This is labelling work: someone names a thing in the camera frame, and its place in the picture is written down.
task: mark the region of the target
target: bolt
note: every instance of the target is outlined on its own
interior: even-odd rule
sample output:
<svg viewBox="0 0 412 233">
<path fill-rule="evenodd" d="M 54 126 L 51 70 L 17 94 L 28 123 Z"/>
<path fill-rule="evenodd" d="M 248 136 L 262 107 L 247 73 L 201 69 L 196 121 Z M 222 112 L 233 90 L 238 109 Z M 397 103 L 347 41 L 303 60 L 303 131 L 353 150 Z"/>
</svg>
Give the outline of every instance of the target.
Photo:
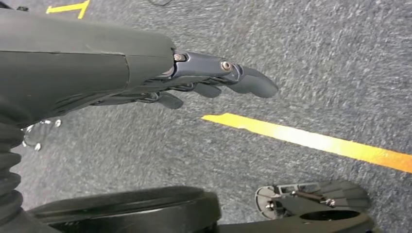
<svg viewBox="0 0 412 233">
<path fill-rule="evenodd" d="M 62 120 L 57 120 L 57 121 L 54 123 L 54 126 L 55 126 L 56 128 L 60 127 L 61 125 L 62 125 Z"/>
<path fill-rule="evenodd" d="M 269 210 L 273 210 L 273 207 L 274 207 L 275 205 L 273 204 L 273 202 L 269 202 L 266 206 L 265 206 L 265 208 L 266 209 L 269 209 Z"/>
<path fill-rule="evenodd" d="M 34 150 L 35 150 L 35 151 L 41 150 L 41 144 L 40 144 L 40 143 L 37 143 L 36 146 L 34 147 Z"/>
<path fill-rule="evenodd" d="M 231 71 L 232 70 L 232 64 L 228 61 L 220 62 L 220 66 L 221 66 L 222 70 L 224 70 L 224 71 Z"/>
<path fill-rule="evenodd" d="M 184 62 L 184 61 L 186 61 L 186 56 L 183 55 L 183 54 L 175 54 L 175 55 L 173 55 L 173 58 L 174 58 L 174 60 L 177 61 L 177 62 Z"/>
</svg>

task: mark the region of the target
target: black plastic part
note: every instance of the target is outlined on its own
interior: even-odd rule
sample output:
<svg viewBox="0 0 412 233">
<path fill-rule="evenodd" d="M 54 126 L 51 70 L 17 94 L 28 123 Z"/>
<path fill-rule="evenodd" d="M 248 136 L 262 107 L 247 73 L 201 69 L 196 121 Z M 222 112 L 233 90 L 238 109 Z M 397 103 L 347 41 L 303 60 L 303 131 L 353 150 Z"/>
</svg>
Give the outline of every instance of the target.
<svg viewBox="0 0 412 233">
<path fill-rule="evenodd" d="M 194 187 L 164 187 L 52 202 L 28 213 L 63 232 L 186 233 L 214 226 L 217 196 Z"/>
<path fill-rule="evenodd" d="M 9 170 L 20 162 L 21 156 L 10 152 L 10 149 L 22 141 L 23 132 L 11 120 L 0 115 L 0 233 L 56 233 L 58 231 L 22 210 L 23 197 L 13 190 L 20 183 L 20 176 Z"/>
<path fill-rule="evenodd" d="M 157 102 L 170 109 L 178 109 L 183 106 L 181 99 L 167 92 L 161 92 Z"/>
<path fill-rule="evenodd" d="M 8 6 L 6 3 L 0 1 L 0 8 L 4 8 L 4 9 L 12 9 L 10 6 Z"/>
<path fill-rule="evenodd" d="M 262 98 L 273 97 L 278 91 L 278 87 L 273 82 L 255 69 L 241 67 L 243 70 L 243 79 L 234 85 L 228 87 L 241 94 L 252 93 Z"/>
<path fill-rule="evenodd" d="M 364 233 L 374 228 L 373 220 L 365 213 L 353 211 L 347 218 L 347 211 L 334 211 L 327 213 L 337 220 L 323 220 L 312 218 L 312 220 L 303 219 L 300 216 L 286 217 L 276 220 L 261 222 L 220 225 L 219 233 L 254 233 L 254 232 L 280 232 L 280 233 Z M 317 216 L 314 213 L 307 213 L 307 216 Z"/>
<path fill-rule="evenodd" d="M 196 88 L 193 91 L 198 93 L 199 95 L 202 95 L 202 96 L 208 97 L 208 98 L 218 97 L 222 92 L 221 89 L 219 89 L 215 86 L 209 86 L 209 85 L 205 85 L 203 83 L 197 84 Z"/>
</svg>

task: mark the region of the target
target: yellow tape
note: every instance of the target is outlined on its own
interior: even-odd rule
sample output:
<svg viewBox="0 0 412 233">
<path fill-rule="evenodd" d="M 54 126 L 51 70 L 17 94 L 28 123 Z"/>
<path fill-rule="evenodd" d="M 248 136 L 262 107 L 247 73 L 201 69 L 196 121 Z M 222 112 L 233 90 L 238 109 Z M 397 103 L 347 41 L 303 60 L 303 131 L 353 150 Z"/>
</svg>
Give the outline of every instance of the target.
<svg viewBox="0 0 412 233">
<path fill-rule="evenodd" d="M 301 146 L 412 173 L 412 156 L 408 154 L 276 125 L 230 113 L 225 113 L 220 116 L 207 115 L 203 116 L 202 119 L 237 129 L 246 129 L 254 133 L 299 144 Z"/>
<path fill-rule="evenodd" d="M 49 6 L 47 8 L 46 14 L 80 10 L 79 16 L 77 16 L 77 18 L 82 19 L 83 16 L 85 16 L 85 12 L 86 12 L 87 7 L 89 6 L 89 3 L 90 3 L 90 0 L 87 0 L 82 3 L 67 5 L 67 6 L 58 6 L 58 7 Z"/>
</svg>

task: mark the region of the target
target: gray carpet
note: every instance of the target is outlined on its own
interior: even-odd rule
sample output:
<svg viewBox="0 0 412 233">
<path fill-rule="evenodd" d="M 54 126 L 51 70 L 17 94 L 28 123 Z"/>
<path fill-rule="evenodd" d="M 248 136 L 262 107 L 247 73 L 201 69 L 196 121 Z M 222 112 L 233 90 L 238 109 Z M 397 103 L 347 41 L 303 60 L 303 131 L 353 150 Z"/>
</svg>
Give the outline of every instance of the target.
<svg viewBox="0 0 412 233">
<path fill-rule="evenodd" d="M 39 13 L 70 3 L 10 1 Z M 138 103 L 70 113 L 42 151 L 17 149 L 24 206 L 184 184 L 217 192 L 222 223 L 234 223 L 263 220 L 260 186 L 332 178 L 365 188 L 386 232 L 412 232 L 411 174 L 200 119 L 230 112 L 412 154 L 411 12 L 405 0 L 91 0 L 84 20 L 160 31 L 181 49 L 258 68 L 281 95 L 177 93 L 186 104 L 175 111 Z"/>
</svg>

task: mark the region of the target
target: metal mount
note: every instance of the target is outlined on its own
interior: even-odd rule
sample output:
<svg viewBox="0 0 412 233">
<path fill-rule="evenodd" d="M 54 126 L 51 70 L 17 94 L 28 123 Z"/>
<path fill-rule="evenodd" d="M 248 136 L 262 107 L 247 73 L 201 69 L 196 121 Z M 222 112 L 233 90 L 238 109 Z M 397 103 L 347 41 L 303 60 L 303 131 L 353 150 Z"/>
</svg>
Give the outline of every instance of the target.
<svg viewBox="0 0 412 233">
<path fill-rule="evenodd" d="M 41 127 L 42 125 L 52 125 L 55 128 L 59 128 L 62 125 L 62 120 L 57 119 L 55 121 L 51 121 L 51 120 L 42 120 L 40 122 L 38 122 L 37 124 L 34 125 L 30 125 L 27 128 L 22 129 L 22 131 L 25 133 L 24 138 L 23 138 L 23 142 L 21 143 L 23 147 L 32 147 L 34 148 L 35 151 L 39 151 L 42 149 L 42 145 L 39 141 L 31 143 L 29 142 L 28 139 L 28 134 L 31 133 L 33 131 L 33 129 L 36 128 L 36 126 Z"/>
<path fill-rule="evenodd" d="M 264 186 L 257 190 L 255 203 L 268 219 L 331 209 L 364 212 L 370 207 L 366 191 L 348 181 Z"/>
</svg>

